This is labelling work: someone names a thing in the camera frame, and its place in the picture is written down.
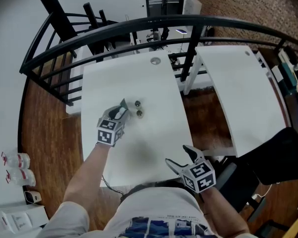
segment white t-shirt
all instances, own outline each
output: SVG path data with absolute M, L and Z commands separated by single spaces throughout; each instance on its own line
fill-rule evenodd
M 37 238 L 216 238 L 195 198 L 186 190 L 150 187 L 128 196 L 103 231 L 87 232 L 86 210 L 73 202 L 60 205 Z M 256 238 L 242 234 L 238 238 Z

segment white box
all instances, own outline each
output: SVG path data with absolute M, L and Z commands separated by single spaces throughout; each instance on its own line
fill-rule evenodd
M 21 205 L 0 210 L 8 228 L 15 234 L 38 228 L 49 221 L 43 205 Z

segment wooden floor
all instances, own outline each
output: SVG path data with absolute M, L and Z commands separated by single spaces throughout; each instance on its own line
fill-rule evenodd
M 183 97 L 194 146 L 200 149 L 231 146 L 229 130 L 221 105 L 213 89 L 193 91 Z M 49 218 L 61 204 L 67 184 L 82 164 L 80 116 L 69 116 L 65 105 L 30 81 L 25 98 L 22 128 L 22 150 L 31 158 L 36 176 L 34 188 L 42 195 Z M 264 194 L 267 186 L 260 185 Z M 127 192 L 129 187 L 120 187 Z M 119 195 L 100 189 L 98 201 L 90 216 L 90 230 L 102 230 L 119 205 Z M 255 222 L 249 223 L 254 233 L 265 221 L 291 225 L 298 217 L 298 180 L 272 186 L 267 205 Z M 246 219 L 251 208 L 241 215 Z

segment small metal part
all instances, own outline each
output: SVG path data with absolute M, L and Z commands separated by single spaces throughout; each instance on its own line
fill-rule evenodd
M 138 118 L 143 118 L 144 112 L 142 112 L 141 110 L 137 110 L 136 115 Z
M 140 101 L 135 101 L 135 106 L 136 106 L 136 109 L 140 110 L 141 109 L 141 102 Z
M 154 65 L 158 65 L 159 63 L 161 63 L 160 58 L 151 58 L 150 62 Z

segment forearm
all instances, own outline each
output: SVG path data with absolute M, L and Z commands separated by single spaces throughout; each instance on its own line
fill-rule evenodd
M 75 202 L 87 211 L 96 199 L 110 146 L 97 144 L 71 179 L 63 202 Z
M 214 187 L 201 193 L 205 208 L 210 214 L 218 234 L 223 238 L 233 238 L 249 233 L 247 223 Z

